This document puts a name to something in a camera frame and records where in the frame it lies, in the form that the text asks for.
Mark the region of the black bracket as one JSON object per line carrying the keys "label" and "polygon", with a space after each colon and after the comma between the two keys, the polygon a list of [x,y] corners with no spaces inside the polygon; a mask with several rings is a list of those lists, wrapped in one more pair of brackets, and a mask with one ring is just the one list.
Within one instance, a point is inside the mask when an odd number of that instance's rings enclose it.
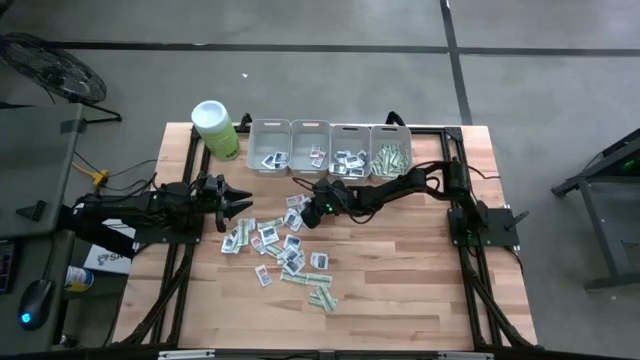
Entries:
{"label": "black bracket", "polygon": [[47,207],[47,202],[43,200],[38,200],[34,205],[18,208],[15,210],[15,213],[32,222],[39,222],[44,214],[44,211]]}

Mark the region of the black floor fan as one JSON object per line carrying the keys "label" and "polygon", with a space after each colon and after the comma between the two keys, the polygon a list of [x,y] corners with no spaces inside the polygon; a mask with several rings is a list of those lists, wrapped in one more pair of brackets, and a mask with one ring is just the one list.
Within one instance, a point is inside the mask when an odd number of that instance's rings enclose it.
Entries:
{"label": "black floor fan", "polygon": [[23,32],[0,35],[0,59],[20,75],[71,104],[105,114],[89,123],[121,122],[122,116],[99,106],[107,96],[104,80],[87,64],[46,40]]}

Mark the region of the black computer mouse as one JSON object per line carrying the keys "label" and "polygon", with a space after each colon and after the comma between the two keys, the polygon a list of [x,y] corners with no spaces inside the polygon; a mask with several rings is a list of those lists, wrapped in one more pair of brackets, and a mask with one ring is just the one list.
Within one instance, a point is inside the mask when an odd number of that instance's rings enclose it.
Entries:
{"label": "black computer mouse", "polygon": [[18,307],[18,320],[24,330],[39,329],[46,322],[51,306],[54,282],[39,279],[24,290]]}

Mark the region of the grey plastic bin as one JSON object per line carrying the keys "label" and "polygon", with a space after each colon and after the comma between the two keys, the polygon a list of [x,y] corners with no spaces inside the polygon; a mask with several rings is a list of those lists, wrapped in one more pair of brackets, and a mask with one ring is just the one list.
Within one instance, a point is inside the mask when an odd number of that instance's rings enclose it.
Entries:
{"label": "grey plastic bin", "polygon": [[[409,161],[406,171],[407,173],[413,165],[411,133],[409,129],[399,126],[380,125],[372,127],[370,135],[370,164],[373,160],[379,160],[378,153],[382,148],[387,147],[389,144],[396,144],[398,146],[399,152],[405,152],[407,154]],[[376,176],[372,173],[371,170],[370,177],[374,182],[381,183],[393,180],[398,176]]]}
{"label": "grey plastic bin", "polygon": [[[328,174],[330,129],[330,123],[324,120],[295,120],[291,123],[289,168],[294,176],[311,179]],[[321,168],[311,165],[316,158],[310,156],[313,144],[319,144],[320,154],[325,156]]]}
{"label": "grey plastic bin", "polygon": [[[369,127],[359,125],[333,125],[330,132],[330,151],[328,156],[329,173],[337,179],[343,180],[345,183],[364,183],[371,173],[370,147],[371,145]],[[351,168],[346,167],[345,160],[343,162],[336,161],[334,158],[334,154],[337,151],[346,151],[349,154],[348,157],[351,157],[357,156],[357,153],[360,150],[366,151],[368,158],[366,164],[360,162],[361,166],[357,168],[363,168],[366,172],[366,175],[363,177],[350,176],[349,170]],[[348,174],[346,176],[338,176],[332,171],[332,165],[336,163],[343,164],[348,169]]]}
{"label": "grey plastic bin", "polygon": [[262,161],[276,152],[287,153],[287,165],[291,142],[291,123],[284,119],[256,119],[251,123],[247,150],[247,167],[259,177],[285,177],[289,172],[266,168]]}

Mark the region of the blue and yellow can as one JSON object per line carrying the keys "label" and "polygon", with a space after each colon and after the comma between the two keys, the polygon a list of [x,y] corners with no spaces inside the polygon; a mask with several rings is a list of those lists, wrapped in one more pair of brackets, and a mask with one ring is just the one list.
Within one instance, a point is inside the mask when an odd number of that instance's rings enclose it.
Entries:
{"label": "blue and yellow can", "polygon": [[68,266],[64,289],[68,292],[82,293],[91,288],[95,280],[93,273],[90,270]]}

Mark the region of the green wipes canister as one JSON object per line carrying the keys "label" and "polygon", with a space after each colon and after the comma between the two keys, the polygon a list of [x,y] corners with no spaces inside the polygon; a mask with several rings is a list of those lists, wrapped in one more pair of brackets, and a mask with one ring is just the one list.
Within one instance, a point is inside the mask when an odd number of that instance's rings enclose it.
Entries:
{"label": "green wipes canister", "polygon": [[199,103],[191,112],[191,121],[214,157],[230,161],[239,155],[238,135],[221,102],[207,100]]}

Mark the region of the black metal cart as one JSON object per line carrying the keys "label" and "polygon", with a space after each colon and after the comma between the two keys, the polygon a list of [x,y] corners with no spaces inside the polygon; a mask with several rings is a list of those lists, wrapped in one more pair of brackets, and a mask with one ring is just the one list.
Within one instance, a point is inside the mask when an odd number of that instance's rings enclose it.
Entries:
{"label": "black metal cart", "polygon": [[553,187],[558,198],[581,193],[608,275],[584,285],[587,291],[640,285],[640,265],[628,247],[640,246],[640,128],[595,155],[575,176]]}

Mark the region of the grey side table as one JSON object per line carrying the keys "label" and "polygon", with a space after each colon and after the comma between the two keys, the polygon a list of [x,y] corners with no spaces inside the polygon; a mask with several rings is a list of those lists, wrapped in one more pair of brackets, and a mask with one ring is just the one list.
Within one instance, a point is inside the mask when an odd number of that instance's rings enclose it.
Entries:
{"label": "grey side table", "polygon": [[[0,239],[56,228],[83,119],[81,105],[0,109]],[[47,202],[39,222],[15,213],[38,200]]]}

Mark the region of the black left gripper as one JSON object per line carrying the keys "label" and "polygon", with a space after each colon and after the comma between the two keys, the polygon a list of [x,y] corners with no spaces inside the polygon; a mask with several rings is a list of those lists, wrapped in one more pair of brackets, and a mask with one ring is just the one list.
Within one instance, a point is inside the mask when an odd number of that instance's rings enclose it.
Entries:
{"label": "black left gripper", "polygon": [[201,191],[198,194],[198,212],[203,215],[213,215],[218,232],[227,231],[226,221],[232,219],[242,211],[253,205],[252,201],[241,201],[252,197],[248,191],[225,186],[224,197],[216,192]]}

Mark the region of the white cardboard box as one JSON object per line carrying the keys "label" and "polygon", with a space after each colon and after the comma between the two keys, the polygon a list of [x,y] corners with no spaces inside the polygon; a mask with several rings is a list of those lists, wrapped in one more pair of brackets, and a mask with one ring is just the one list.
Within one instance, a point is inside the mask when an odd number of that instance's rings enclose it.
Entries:
{"label": "white cardboard box", "polygon": [[[103,224],[131,239],[134,238],[136,233],[134,228],[125,225],[118,219],[107,219]],[[98,245],[93,245],[84,261],[83,267],[94,271],[128,275],[131,270],[131,264],[131,259],[110,252]]]}

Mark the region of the dark keyboard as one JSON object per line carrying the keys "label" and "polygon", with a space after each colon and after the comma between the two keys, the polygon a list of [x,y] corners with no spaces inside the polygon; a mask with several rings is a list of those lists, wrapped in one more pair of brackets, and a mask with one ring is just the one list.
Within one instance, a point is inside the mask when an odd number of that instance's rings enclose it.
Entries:
{"label": "dark keyboard", "polygon": [[0,241],[0,295],[11,291],[15,256],[15,243],[8,240]]}

